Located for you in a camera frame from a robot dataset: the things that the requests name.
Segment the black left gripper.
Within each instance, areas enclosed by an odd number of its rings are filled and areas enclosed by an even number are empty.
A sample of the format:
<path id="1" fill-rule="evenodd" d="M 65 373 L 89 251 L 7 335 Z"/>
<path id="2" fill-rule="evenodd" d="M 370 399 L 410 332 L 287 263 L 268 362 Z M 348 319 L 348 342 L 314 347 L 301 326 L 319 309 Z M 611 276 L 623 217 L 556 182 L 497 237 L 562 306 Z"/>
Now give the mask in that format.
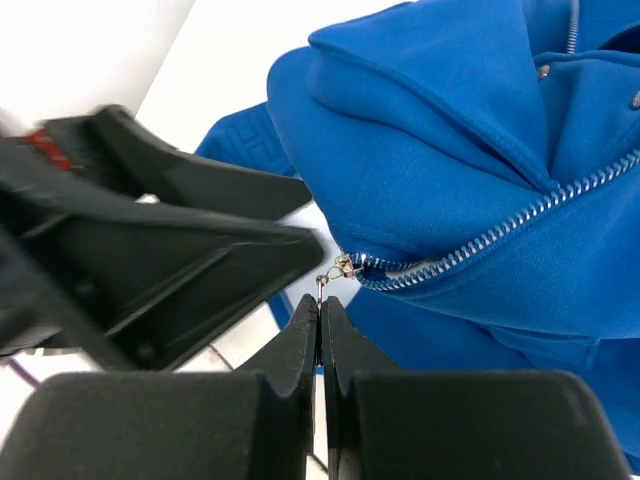
<path id="1" fill-rule="evenodd" d="M 102 191 L 125 189 L 125 117 L 48 120 L 1 139 L 1 356 L 85 350 L 107 370 L 184 363 L 324 257 L 308 230 Z"/>

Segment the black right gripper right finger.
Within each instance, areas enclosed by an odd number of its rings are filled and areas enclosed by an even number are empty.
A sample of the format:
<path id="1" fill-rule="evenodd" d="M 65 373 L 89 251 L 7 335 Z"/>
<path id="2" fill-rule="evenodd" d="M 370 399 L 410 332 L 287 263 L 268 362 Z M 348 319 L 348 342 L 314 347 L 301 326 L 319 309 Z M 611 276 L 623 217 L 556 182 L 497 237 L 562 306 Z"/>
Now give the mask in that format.
<path id="1" fill-rule="evenodd" d="M 340 301 L 320 328 L 333 479 L 627 479 L 593 392 L 561 371 L 408 371 Z"/>

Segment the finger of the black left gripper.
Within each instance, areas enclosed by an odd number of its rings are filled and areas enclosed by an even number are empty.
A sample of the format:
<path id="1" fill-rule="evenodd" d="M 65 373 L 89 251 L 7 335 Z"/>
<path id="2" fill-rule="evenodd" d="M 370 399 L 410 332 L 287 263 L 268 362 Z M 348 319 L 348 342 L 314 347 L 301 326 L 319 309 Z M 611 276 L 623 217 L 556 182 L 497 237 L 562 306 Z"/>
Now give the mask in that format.
<path id="1" fill-rule="evenodd" d="M 134 199 L 153 194 L 172 205 L 263 220 L 279 220 L 311 200 L 298 179 L 182 152 L 120 105 L 53 119 L 49 136 L 73 173 Z"/>

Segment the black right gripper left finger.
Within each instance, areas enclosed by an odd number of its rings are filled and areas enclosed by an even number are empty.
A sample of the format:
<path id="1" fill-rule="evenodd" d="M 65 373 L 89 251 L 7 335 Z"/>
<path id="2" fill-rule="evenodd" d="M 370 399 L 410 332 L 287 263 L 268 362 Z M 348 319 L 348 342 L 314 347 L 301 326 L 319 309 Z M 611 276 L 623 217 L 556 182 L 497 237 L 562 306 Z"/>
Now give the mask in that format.
<path id="1" fill-rule="evenodd" d="M 62 374 L 21 409 L 5 479 L 302 479 L 317 304 L 232 372 Z"/>

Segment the silver zipper pull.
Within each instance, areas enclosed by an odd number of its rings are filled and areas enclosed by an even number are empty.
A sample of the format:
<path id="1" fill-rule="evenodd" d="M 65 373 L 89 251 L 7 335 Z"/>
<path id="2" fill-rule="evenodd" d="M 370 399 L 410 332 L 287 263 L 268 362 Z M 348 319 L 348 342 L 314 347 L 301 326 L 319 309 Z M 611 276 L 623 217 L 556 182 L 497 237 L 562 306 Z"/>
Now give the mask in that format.
<path id="1" fill-rule="evenodd" d="M 318 304 L 323 301 L 323 290 L 329 283 L 346 278 L 354 279 L 363 270 L 362 265 L 357 265 L 350 255 L 341 254 L 336 257 L 334 263 L 324 273 L 316 277 Z"/>

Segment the blue zip-up jacket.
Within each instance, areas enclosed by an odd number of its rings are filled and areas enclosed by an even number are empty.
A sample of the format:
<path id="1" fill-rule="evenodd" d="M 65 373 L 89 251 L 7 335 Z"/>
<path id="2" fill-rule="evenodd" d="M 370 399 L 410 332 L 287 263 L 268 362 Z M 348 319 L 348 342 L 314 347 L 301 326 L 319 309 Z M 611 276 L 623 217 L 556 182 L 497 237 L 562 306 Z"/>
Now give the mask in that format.
<path id="1" fill-rule="evenodd" d="M 407 369 L 558 369 L 639 467 L 639 5 L 409 1 L 282 55 L 197 154 L 296 176 Z"/>

